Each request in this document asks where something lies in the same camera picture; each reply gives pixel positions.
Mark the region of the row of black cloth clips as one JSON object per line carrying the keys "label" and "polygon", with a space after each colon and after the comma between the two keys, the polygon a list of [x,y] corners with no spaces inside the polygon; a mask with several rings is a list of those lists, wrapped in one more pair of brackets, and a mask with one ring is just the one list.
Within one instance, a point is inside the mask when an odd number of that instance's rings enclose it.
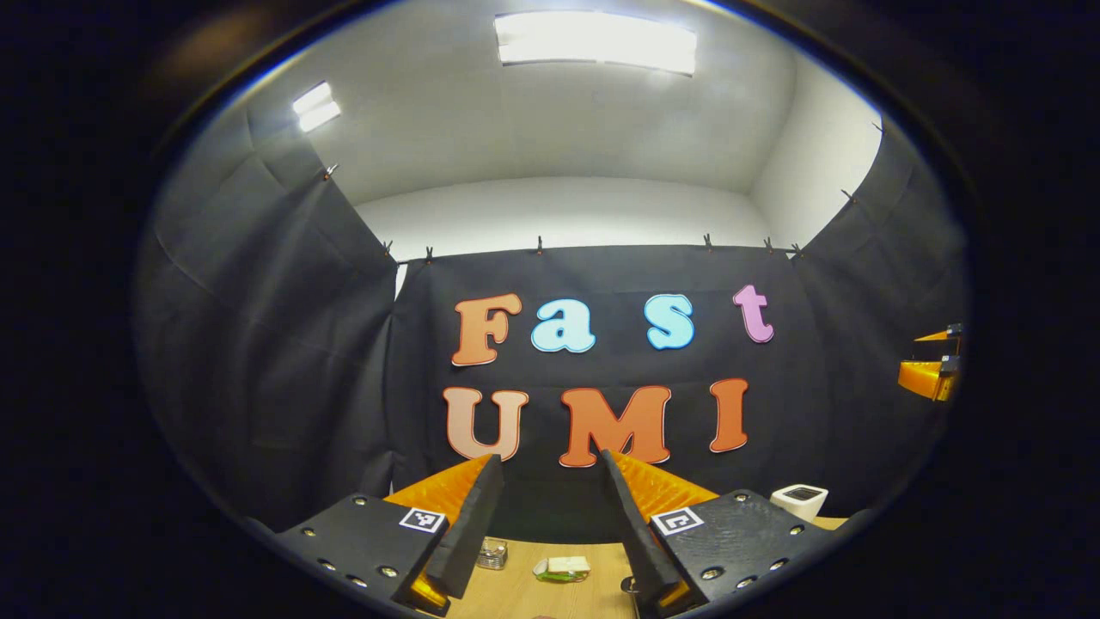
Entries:
{"label": "row of black cloth clips", "polygon": [[397,261],[506,250],[781,246],[750,199],[668,181],[547,177],[476,181],[369,201],[355,212]]}

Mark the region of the small ceiling light panel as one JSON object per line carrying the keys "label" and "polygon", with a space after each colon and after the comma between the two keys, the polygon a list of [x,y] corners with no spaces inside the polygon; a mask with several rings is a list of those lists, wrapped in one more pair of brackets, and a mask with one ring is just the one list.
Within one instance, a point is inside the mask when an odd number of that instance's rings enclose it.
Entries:
{"label": "small ceiling light panel", "polygon": [[292,111],[298,118],[298,126],[302,132],[314,131],[341,117],[341,108],[333,98],[330,82],[317,82],[307,93],[299,95],[292,102]]}

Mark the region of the black backdrop cloth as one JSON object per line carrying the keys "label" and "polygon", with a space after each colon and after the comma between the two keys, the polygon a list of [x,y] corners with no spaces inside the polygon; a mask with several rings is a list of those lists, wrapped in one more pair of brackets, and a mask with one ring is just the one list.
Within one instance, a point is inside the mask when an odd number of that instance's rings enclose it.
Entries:
{"label": "black backdrop cloth", "polygon": [[798,257],[746,247],[519,248],[397,266],[302,139],[290,172],[228,117],[162,192],[135,274],[138,363],[189,469],[280,531],[498,453],[495,537],[615,538],[601,450],[724,494],[809,482],[883,502],[946,423],[897,384],[968,317],[963,229],[891,118]]}

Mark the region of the white toaster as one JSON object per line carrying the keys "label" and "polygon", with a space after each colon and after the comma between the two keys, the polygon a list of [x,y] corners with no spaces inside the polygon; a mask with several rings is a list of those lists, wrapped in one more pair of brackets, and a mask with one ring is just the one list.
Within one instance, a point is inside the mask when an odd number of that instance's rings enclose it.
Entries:
{"label": "white toaster", "polygon": [[769,500],[787,512],[813,524],[827,498],[828,490],[825,488],[795,483],[795,485],[774,490],[770,494]]}

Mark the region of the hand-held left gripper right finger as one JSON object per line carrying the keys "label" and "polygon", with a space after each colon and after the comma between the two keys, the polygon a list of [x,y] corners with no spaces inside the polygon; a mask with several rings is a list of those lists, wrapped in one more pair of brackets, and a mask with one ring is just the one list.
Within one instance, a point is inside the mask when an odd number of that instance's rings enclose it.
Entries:
{"label": "hand-held left gripper right finger", "polygon": [[617,451],[605,493],[645,618],[716,618],[774,592],[840,548],[840,529],[747,489],[718,494]]}

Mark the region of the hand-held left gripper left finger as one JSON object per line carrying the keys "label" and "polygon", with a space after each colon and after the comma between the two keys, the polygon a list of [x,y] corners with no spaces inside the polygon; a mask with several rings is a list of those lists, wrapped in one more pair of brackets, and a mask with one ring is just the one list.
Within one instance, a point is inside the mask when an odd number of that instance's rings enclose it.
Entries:
{"label": "hand-held left gripper left finger", "polygon": [[503,485],[499,455],[480,456],[385,498],[351,494],[275,542],[370,606],[444,616],[468,592]]}

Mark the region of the large ceiling light panel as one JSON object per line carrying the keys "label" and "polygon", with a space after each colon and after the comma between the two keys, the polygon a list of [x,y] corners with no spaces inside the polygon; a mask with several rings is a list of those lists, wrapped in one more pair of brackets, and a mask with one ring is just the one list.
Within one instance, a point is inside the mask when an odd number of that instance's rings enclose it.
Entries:
{"label": "large ceiling light panel", "polygon": [[503,65],[579,62],[692,76],[698,35],[686,27],[597,11],[504,13],[492,26]]}

